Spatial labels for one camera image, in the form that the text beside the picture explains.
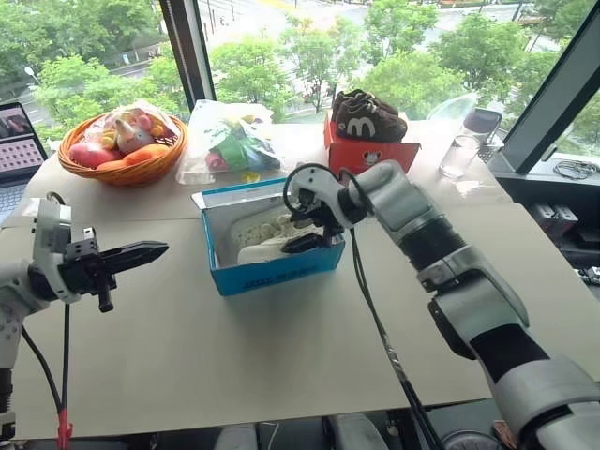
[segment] box lid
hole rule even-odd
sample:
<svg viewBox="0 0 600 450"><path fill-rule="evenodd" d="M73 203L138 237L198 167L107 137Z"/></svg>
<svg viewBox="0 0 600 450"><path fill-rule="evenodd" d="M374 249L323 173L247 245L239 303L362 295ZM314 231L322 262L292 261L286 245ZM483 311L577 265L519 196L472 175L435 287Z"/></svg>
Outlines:
<svg viewBox="0 0 600 450"><path fill-rule="evenodd" d="M200 210L224 206L226 204L237 204L259 199L267 199L283 195L283 184L286 178L258 181L256 183L245 183L244 185L232 185L207 189L192 194L191 200L196 203Z"/></svg>

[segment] table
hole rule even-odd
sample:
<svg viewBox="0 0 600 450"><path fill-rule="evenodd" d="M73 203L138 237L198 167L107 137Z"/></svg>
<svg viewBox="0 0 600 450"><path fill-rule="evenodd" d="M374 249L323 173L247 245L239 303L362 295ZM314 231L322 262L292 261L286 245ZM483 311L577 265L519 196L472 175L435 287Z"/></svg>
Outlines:
<svg viewBox="0 0 600 450"><path fill-rule="evenodd" d="M437 168L452 141L452 129L432 126L428 122L411 122L411 139L422 143L422 150L411 167L409 176L423 186L439 204L510 203L512 200L478 158L467 175L452 181L441 177ZM323 129L320 125L275 126L273 146L283 153L288 168L299 161L325 162ZM274 176L286 176L286 172ZM221 177L220 184L239 183L239 175ZM73 206L73 220L98 223L101 220L153 220L164 218L197 218L198 209L189 196L214 185L185 186L169 173L162 180L145 187L110 187L65 171L57 155L46 161L29 183L25 196L44 197L55 190ZM10 217L4 227L28 226L29 221Z"/></svg>
<svg viewBox="0 0 600 450"><path fill-rule="evenodd" d="M424 170L422 176L433 175ZM41 188L32 185L32 192ZM599 379L600 304L527 212L497 195L468 197L460 205L458 190L444 197L442 190L426 189L521 295L540 343ZM141 190L135 195L143 201ZM165 218L169 208L162 217L136 210L94 222L102 248L140 239L166 241L171 248L117 276L114 312L100 314L89 296L72 308L69 417L75 436L408 405L358 290L348 249L333 273L222 298L207 268L197 213ZM429 296L379 224L361 223L357 236L376 307L423 402L489 397L480 367L446 346L428 315ZM32 242L29 227L0 232L2 254L11 258L29 258ZM59 376L62 308L41 311L26 326ZM52 399L25 345L13 383L18 435L53 437Z"/></svg>

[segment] red cable tie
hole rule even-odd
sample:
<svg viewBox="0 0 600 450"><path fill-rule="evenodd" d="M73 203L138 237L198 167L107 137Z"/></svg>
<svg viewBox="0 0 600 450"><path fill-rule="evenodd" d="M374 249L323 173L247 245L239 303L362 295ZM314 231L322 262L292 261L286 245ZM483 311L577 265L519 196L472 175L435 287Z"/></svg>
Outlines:
<svg viewBox="0 0 600 450"><path fill-rule="evenodd" d="M68 450L68 440L73 435L73 424L68 422L67 409L61 410L58 414L58 437L56 446L58 450Z"/></svg>

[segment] laptop screen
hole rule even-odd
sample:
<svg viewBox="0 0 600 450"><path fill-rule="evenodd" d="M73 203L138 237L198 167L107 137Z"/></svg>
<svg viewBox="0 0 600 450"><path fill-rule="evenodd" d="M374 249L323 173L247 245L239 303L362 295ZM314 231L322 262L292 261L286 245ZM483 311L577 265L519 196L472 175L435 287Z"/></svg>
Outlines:
<svg viewBox="0 0 600 450"><path fill-rule="evenodd" d="M23 107L0 105L0 182L31 177L44 159L44 149Z"/></svg>

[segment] red shoe box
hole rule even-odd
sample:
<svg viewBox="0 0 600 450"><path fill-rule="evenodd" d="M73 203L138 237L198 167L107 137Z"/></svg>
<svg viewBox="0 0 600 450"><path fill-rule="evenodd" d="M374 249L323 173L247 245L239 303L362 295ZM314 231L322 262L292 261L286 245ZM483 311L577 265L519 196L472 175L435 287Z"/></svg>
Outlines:
<svg viewBox="0 0 600 450"><path fill-rule="evenodd" d="M406 116L402 118L408 124L410 133L411 125L408 119ZM338 124L331 120L331 111L329 111L325 116L325 152L329 168L334 173L339 173L343 167L354 174L359 174L385 159L395 159L404 172L408 172L421 148L419 142L371 142L340 138L336 134L337 128Z"/></svg>

